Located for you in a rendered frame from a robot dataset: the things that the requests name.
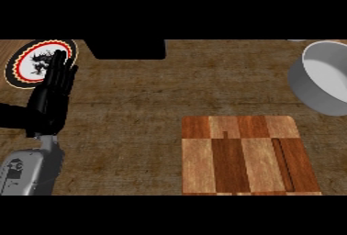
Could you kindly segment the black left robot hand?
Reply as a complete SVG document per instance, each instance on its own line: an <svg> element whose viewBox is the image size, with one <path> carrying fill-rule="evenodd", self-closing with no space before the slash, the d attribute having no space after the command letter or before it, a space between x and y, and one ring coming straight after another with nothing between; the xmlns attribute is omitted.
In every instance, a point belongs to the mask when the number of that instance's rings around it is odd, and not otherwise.
<svg viewBox="0 0 347 235"><path fill-rule="evenodd" d="M28 138L58 135L65 126L77 70L78 66L67 58L67 52L56 50L27 106L0 103L0 128L24 129Z"/></svg>

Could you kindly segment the wooden cutting board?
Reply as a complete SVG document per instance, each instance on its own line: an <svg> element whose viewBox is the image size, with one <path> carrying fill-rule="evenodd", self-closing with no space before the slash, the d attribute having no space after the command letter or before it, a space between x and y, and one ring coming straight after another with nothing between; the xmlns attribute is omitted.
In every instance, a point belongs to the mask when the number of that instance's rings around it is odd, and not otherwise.
<svg viewBox="0 0 347 235"><path fill-rule="evenodd" d="M312 196L322 192L294 118L182 118L182 193Z"/></svg>

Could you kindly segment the grey pot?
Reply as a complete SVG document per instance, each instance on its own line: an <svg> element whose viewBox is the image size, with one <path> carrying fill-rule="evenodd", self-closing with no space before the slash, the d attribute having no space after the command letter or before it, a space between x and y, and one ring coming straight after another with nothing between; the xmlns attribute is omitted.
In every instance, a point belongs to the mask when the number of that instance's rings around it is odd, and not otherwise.
<svg viewBox="0 0 347 235"><path fill-rule="evenodd" d="M347 116L347 45L331 40L306 46L290 66L290 89L326 116Z"/></svg>

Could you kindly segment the round black patterned plate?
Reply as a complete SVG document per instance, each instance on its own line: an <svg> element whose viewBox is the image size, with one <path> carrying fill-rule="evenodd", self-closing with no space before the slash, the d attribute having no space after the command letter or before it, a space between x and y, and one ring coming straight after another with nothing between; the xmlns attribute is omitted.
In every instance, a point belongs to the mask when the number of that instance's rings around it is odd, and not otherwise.
<svg viewBox="0 0 347 235"><path fill-rule="evenodd" d="M55 51L67 52L67 58L75 60L78 48L72 39L36 39L13 53L5 69L10 86L34 89L41 83Z"/></svg>

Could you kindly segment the black appliance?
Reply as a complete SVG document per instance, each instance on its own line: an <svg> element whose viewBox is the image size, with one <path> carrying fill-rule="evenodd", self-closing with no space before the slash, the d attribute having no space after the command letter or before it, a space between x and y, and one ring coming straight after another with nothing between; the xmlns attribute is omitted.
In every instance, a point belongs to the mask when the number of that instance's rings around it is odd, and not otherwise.
<svg viewBox="0 0 347 235"><path fill-rule="evenodd" d="M164 60L163 39L86 39L92 54L99 60Z"/></svg>

